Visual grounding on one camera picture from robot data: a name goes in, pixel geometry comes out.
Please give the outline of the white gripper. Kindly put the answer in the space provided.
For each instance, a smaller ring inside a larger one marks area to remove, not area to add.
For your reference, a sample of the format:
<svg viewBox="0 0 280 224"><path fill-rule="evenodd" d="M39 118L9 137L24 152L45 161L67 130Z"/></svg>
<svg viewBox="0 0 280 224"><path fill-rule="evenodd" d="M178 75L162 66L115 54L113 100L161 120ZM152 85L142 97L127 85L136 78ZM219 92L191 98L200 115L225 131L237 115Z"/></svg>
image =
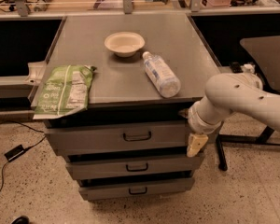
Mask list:
<svg viewBox="0 0 280 224"><path fill-rule="evenodd" d="M189 126L194 133L189 135L187 156L194 157L208 141L207 134L213 133L220 125L214 115L203 105L193 105L178 111L178 115L188 119Z"/></svg>

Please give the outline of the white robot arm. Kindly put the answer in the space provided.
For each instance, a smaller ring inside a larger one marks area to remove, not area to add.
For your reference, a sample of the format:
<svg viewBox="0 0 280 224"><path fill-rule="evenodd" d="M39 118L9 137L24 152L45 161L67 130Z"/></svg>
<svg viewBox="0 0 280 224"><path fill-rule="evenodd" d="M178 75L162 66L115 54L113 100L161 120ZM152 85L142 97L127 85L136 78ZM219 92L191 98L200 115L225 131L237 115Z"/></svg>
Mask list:
<svg viewBox="0 0 280 224"><path fill-rule="evenodd" d="M179 114L190 127L187 156L194 157L222 122L233 113L242 113L280 132L280 95L262 89L252 73L224 73L211 77L204 97Z"/></svg>

